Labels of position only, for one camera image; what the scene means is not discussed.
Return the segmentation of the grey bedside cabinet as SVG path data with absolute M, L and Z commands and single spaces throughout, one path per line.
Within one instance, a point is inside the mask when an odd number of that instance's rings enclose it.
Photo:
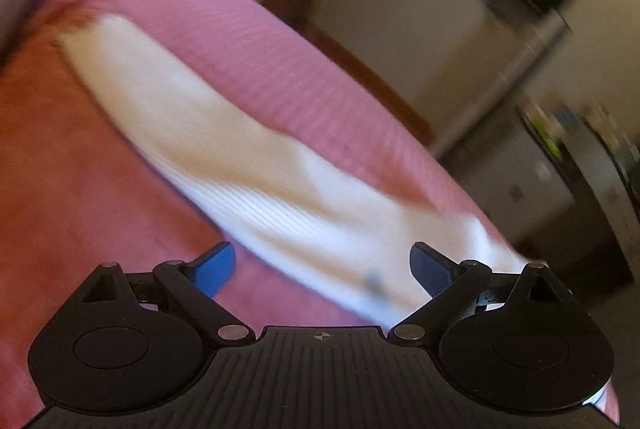
M 560 172 L 524 126 L 457 162 L 452 175 L 511 244 L 574 204 Z

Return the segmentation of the pink corduroy bed cover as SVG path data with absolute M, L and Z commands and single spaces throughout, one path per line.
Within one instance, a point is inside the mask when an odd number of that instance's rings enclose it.
M 1 0 L 1 423 L 42 408 L 32 339 L 102 261 L 144 272 L 224 240 L 120 136 L 58 35 L 119 14 L 259 129 L 306 144 L 363 183 L 492 224 L 375 98 L 252 0 Z

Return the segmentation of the grey dressing table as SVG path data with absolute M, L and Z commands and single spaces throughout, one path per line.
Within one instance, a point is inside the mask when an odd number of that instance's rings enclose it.
M 585 118 L 569 109 L 555 111 L 554 117 L 563 127 L 560 149 L 566 173 L 587 186 L 638 282 L 639 217 L 624 171 Z

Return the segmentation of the white ribbed knit sweater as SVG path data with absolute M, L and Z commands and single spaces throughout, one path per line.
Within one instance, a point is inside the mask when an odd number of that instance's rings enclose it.
M 58 38 L 108 118 L 201 212 L 272 267 L 365 319 L 390 326 L 420 308 L 409 251 L 518 273 L 523 257 L 480 220 L 380 192 L 212 89 L 127 19 Z

